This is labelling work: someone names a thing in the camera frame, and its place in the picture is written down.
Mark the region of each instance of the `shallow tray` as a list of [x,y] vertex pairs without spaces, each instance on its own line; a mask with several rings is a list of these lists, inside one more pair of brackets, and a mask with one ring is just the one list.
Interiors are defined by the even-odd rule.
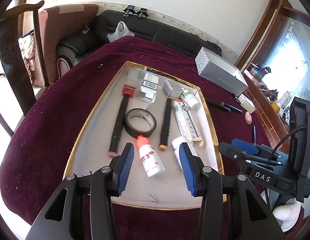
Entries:
[[[195,146],[195,149],[206,166],[210,166],[220,174],[224,174],[221,155],[218,152],[218,141],[214,125],[203,95],[195,85],[133,62],[126,62],[123,65],[90,112],[69,156],[64,178],[70,173],[75,173],[77,176],[88,175],[90,171],[94,173],[101,167],[109,165],[111,158],[108,157],[107,153],[110,138],[122,100],[122,87],[132,67],[141,69],[145,73],[146,71],[150,71],[160,76],[155,102],[152,104],[143,102],[137,99],[135,95],[134,98],[130,98],[127,111],[132,108],[143,108],[154,115],[157,120],[157,127],[149,140],[159,154],[167,171],[157,178],[148,178],[139,159],[136,139],[129,136],[125,129],[123,129],[118,152],[121,153],[125,144],[131,142],[135,147],[135,158],[126,190],[119,198],[113,197],[112,201],[118,204],[150,209],[177,210],[199,208],[201,206],[201,198],[192,197],[191,193],[187,190],[183,172],[177,163],[174,149],[171,145],[172,140],[180,136],[173,111],[168,148],[165,152],[161,152],[158,146],[166,103],[165,96],[162,92],[162,85],[167,78],[170,78],[182,84],[181,87],[186,87],[199,100],[200,104],[191,110],[191,112],[202,134],[204,145],[202,147]],[[137,84],[137,93],[141,82],[142,80],[140,79]]]

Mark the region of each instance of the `white floor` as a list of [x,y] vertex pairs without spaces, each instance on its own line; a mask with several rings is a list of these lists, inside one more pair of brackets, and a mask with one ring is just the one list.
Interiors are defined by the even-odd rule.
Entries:
[[[36,95],[39,92],[40,87],[34,86],[33,88]],[[3,75],[0,76],[0,113],[13,131],[16,129],[18,122],[23,115],[8,81]],[[9,142],[10,136],[0,125],[0,164],[2,163]],[[6,207],[2,200],[1,193],[0,214],[18,239],[24,240],[30,229],[30,225]]]

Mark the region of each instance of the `wooden chair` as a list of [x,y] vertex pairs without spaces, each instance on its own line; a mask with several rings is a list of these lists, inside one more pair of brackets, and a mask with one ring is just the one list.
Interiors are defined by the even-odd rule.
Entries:
[[[0,59],[6,78],[17,98],[24,116],[26,116],[36,103],[36,98],[18,44],[18,16],[24,12],[33,12],[34,35],[39,68],[43,76],[44,86],[48,87],[49,82],[42,51],[38,20],[38,10],[43,5],[44,1],[40,1],[37,4],[21,4],[5,11],[0,19]],[[1,114],[0,124],[10,136],[14,134]]]

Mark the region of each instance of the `orange bottle cap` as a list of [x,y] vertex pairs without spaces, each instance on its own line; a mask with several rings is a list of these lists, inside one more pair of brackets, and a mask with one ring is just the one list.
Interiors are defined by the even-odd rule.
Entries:
[[137,136],[137,148],[138,149],[144,145],[147,145],[147,144],[150,144],[148,138],[146,138],[142,135]]

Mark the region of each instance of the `tape roll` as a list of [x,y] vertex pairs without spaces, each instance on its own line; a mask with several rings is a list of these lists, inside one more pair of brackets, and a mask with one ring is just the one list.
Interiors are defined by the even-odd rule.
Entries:
[[[130,121],[133,117],[139,117],[144,119],[148,123],[149,129],[139,130],[135,128]],[[157,123],[155,117],[149,111],[142,108],[131,109],[125,115],[125,122],[124,122],[125,130],[131,137],[134,138],[137,138],[137,136],[139,135],[142,135],[144,137],[151,136],[156,128],[156,125]]]

